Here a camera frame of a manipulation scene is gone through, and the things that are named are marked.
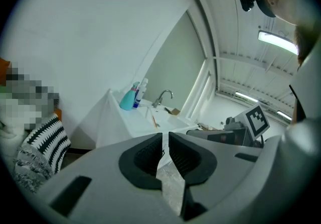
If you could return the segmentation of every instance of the striped pillow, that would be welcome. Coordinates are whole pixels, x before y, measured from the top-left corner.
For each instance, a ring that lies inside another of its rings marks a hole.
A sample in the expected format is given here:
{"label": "striped pillow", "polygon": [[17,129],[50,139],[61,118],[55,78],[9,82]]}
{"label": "striped pillow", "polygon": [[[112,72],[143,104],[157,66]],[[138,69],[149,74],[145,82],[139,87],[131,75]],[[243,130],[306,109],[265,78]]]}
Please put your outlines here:
{"label": "striped pillow", "polygon": [[71,142],[56,114],[52,114],[48,122],[38,129],[32,130],[24,140],[42,153],[54,173],[60,171],[62,159]]}

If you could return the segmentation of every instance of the white wall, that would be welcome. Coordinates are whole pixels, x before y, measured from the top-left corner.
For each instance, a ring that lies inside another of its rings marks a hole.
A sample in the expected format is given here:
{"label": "white wall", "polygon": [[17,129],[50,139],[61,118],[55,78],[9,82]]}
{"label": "white wall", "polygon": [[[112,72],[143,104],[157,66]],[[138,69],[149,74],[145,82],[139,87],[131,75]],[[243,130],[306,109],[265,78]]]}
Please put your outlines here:
{"label": "white wall", "polygon": [[182,110],[205,60],[202,45],[187,13],[177,22],[149,67],[144,99],[155,101],[166,89],[162,104]]}
{"label": "white wall", "polygon": [[21,0],[7,25],[2,58],[54,86],[72,146],[93,148],[106,91],[126,90],[144,77],[191,3]]}
{"label": "white wall", "polygon": [[[235,117],[246,109],[246,106],[219,97],[213,93],[208,103],[203,105],[198,121],[216,129],[223,129],[224,125],[222,125],[221,122],[225,123],[226,118]],[[263,134],[264,140],[272,136],[280,135],[286,129],[286,126],[269,117],[267,118],[270,123],[270,128]]]}

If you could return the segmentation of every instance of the fluorescent light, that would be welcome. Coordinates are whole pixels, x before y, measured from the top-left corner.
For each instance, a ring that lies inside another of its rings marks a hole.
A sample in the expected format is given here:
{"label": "fluorescent light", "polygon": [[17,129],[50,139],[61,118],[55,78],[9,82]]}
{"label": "fluorescent light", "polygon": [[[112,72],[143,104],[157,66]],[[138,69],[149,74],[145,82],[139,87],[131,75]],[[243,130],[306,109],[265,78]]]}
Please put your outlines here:
{"label": "fluorescent light", "polygon": [[298,54],[297,47],[295,46],[295,44],[293,44],[290,40],[287,40],[286,38],[277,36],[270,32],[260,30],[258,39],[263,42],[282,47],[285,50],[288,50],[296,55]]}
{"label": "fluorescent light", "polygon": [[279,110],[277,111],[277,113],[280,114],[281,116],[287,118],[289,121],[292,120],[292,118],[290,118],[288,115],[284,114],[283,112],[281,112],[281,111],[279,111]]}
{"label": "fluorescent light", "polygon": [[254,98],[251,98],[251,97],[249,97],[249,96],[247,96],[247,95],[244,95],[244,94],[242,94],[242,93],[235,92],[235,94],[237,94],[237,95],[239,95],[239,96],[241,96],[241,97],[244,97],[244,98],[246,98],[246,99],[249,99],[249,100],[251,100],[251,101],[258,102],[258,100],[254,99]]}

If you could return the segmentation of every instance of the gray plastic surface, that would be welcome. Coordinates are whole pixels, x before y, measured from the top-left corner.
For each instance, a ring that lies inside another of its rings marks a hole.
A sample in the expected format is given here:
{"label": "gray plastic surface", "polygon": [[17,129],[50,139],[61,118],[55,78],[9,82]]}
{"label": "gray plastic surface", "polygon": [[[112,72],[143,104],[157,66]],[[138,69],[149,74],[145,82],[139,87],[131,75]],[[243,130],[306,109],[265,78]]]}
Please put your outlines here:
{"label": "gray plastic surface", "polygon": [[[184,134],[180,137],[213,152],[217,168],[201,185],[190,187],[194,202],[207,211],[189,223],[265,223],[277,216],[308,185],[321,155],[321,119],[305,120],[282,136],[269,138],[264,149],[226,145]],[[47,204],[76,176],[92,182],[72,210],[77,223],[183,223],[159,190],[138,189],[120,173],[118,159],[150,136],[93,150],[63,169],[38,192]],[[258,156],[255,163],[234,157]]]}
{"label": "gray plastic surface", "polygon": [[93,150],[52,177],[37,193],[50,204],[78,176],[91,183],[71,211],[69,219],[78,223],[182,223],[159,190],[139,189],[120,172],[122,152],[151,138],[134,138]]}
{"label": "gray plastic surface", "polygon": [[194,201],[209,209],[230,194],[255,165],[234,156],[237,153],[259,156],[262,152],[260,148],[227,145],[180,133],[176,135],[209,150],[217,159],[217,167],[212,176],[204,184],[190,188]]}

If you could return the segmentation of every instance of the soap dispenser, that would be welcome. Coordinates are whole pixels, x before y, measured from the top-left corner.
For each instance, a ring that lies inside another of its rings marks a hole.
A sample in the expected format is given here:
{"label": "soap dispenser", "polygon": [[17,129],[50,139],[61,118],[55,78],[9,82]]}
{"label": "soap dispenser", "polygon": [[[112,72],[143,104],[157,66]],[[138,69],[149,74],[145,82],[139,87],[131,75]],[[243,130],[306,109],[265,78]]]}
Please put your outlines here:
{"label": "soap dispenser", "polygon": [[135,93],[136,93],[138,85],[139,85],[139,82],[135,82],[132,85],[131,90],[128,91],[125,94],[125,96],[123,97],[123,99],[121,100],[121,102],[119,104],[120,108],[125,109],[125,110],[131,110],[132,109],[132,106],[134,105],[134,102],[135,102]]}

